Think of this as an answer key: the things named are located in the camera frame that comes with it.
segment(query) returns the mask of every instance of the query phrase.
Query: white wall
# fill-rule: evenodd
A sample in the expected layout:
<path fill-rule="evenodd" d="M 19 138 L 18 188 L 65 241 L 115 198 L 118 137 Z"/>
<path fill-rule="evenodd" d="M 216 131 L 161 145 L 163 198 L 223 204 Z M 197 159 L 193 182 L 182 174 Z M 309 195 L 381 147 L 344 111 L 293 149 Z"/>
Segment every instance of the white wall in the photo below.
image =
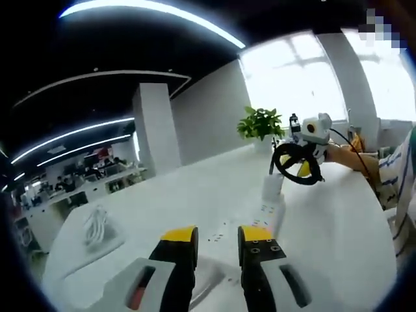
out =
<path fill-rule="evenodd" d="M 317 38 L 331 61 L 346 109 L 350 110 L 347 116 L 349 124 L 361 128 L 367 151 L 377 150 L 379 121 L 370 86 L 358 56 L 343 33 L 320 34 Z"/>
<path fill-rule="evenodd" d="M 182 165 L 249 144 L 236 130 L 244 106 L 250 100 L 237 60 L 177 96 L 172 113 Z"/>

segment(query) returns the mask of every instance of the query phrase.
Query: window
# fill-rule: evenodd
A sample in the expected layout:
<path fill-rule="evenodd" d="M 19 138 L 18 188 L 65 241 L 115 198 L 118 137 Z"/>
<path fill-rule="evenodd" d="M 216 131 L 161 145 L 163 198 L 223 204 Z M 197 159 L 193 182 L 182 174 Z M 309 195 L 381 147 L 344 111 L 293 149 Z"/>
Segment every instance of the window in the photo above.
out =
<path fill-rule="evenodd" d="M 361 61 L 377 117 L 416 121 L 415 90 L 409 74 L 397 64 Z"/>
<path fill-rule="evenodd" d="M 301 120 L 320 112 L 346 119 L 338 81 L 310 32 L 251 48 L 240 59 L 252 107 L 276 109 L 284 127 L 292 113 Z"/>
<path fill-rule="evenodd" d="M 396 41 L 384 40 L 384 34 L 374 32 L 360 32 L 355 29 L 343 29 L 346 39 L 358 56 L 375 55 L 381 58 L 398 56 L 400 49 L 395 47 Z"/>
<path fill-rule="evenodd" d="M 343 30 L 363 66 L 376 107 L 384 120 L 416 121 L 415 88 L 401 61 L 398 42 L 384 34 Z"/>
<path fill-rule="evenodd" d="M 296 54 L 303 60 L 324 56 L 324 50 L 312 34 L 298 34 L 291 38 L 291 42 Z"/>
<path fill-rule="evenodd" d="M 287 42 L 276 40 L 248 50 L 242 56 L 247 76 L 260 74 L 294 62 L 294 54 Z"/>

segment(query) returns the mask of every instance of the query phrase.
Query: yellow object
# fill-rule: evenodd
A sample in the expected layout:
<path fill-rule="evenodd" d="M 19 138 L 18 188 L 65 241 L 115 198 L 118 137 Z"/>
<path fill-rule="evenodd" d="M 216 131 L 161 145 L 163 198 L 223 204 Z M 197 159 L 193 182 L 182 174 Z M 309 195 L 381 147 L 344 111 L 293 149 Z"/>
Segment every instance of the yellow object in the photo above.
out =
<path fill-rule="evenodd" d="M 358 153 L 363 153 L 365 151 L 364 139 L 362 139 L 357 133 L 354 133 L 351 145 L 356 148 Z M 350 151 L 354 151 L 351 146 L 348 146 L 348 149 Z"/>
<path fill-rule="evenodd" d="M 309 174 L 311 174 L 311 169 L 309 167 L 309 163 L 307 161 L 304 161 L 303 164 L 300 166 L 300 169 L 298 171 L 298 177 L 306 177 Z"/>
<path fill-rule="evenodd" d="M 188 226 L 168 231 L 161 237 L 161 241 L 190 242 L 195 227 Z"/>
<path fill-rule="evenodd" d="M 241 226 L 241 228 L 244 232 L 244 239 L 246 242 L 273 239 L 271 232 L 265 228 L 255 226 Z"/>
<path fill-rule="evenodd" d="M 289 155 L 280 156 L 280 163 L 285 164 L 291 157 Z M 311 174 L 311 169 L 309 168 L 309 163 L 304 161 L 298 171 L 298 177 L 306 177 Z"/>
<path fill-rule="evenodd" d="M 291 157 L 289 155 L 280 156 L 280 163 L 285 164 Z"/>

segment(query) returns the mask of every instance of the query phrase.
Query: ceiling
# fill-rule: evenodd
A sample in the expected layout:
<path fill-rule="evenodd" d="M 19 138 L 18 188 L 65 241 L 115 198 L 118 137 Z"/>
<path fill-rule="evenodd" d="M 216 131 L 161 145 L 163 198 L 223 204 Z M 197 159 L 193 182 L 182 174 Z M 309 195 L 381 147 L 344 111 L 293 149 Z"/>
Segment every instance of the ceiling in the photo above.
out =
<path fill-rule="evenodd" d="M 365 22 L 359 0 L 160 0 L 211 21 L 247 47 L 279 35 L 313 29 L 332 33 Z M 140 82 L 168 83 L 177 96 L 237 57 L 238 47 L 177 16 L 128 7 L 97 8 L 58 19 L 73 1 L 10 5 L 13 25 L 3 41 L 8 60 L 0 113 L 0 144 L 11 157 L 46 137 L 131 115 Z M 51 83 L 91 73 L 140 70 L 191 77 L 119 74 Z"/>

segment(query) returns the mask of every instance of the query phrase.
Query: white table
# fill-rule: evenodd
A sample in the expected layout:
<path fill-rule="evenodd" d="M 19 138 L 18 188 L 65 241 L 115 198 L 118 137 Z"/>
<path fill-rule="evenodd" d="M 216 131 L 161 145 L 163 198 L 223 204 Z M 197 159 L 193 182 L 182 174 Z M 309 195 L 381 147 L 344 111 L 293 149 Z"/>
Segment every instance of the white table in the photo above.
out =
<path fill-rule="evenodd" d="M 62 194 L 51 198 L 47 202 L 25 211 L 23 215 L 27 219 L 42 251 L 45 253 L 50 252 L 52 243 L 65 222 L 65 217 L 59 211 L 61 208 L 60 203 L 62 203 L 62 201 L 67 201 L 71 196 L 84 192 L 88 202 L 92 203 L 98 198 L 109 195 L 107 190 L 108 183 L 123 179 L 131 174 L 136 174 L 143 170 L 145 169 L 130 168 L 118 174 L 100 179 L 96 182 L 87 181 L 72 192 L 63 192 Z"/>
<path fill-rule="evenodd" d="M 237 227 L 252 223 L 269 164 L 270 157 L 248 146 L 75 209 L 53 243 L 45 292 L 55 303 L 65 299 L 87 307 L 99 300 L 106 281 L 137 257 L 148 257 L 166 230 L 196 224 L 200 259 L 220 261 L 227 277 L 194 311 L 246 311 L 238 282 Z M 389 227 L 361 174 L 338 164 L 321 168 L 325 183 L 309 187 L 285 180 L 287 212 L 278 242 L 310 287 L 313 301 L 305 311 L 369 310 L 396 276 Z M 82 261 L 82 221 L 98 203 L 123 227 L 127 241 L 60 281 Z"/>

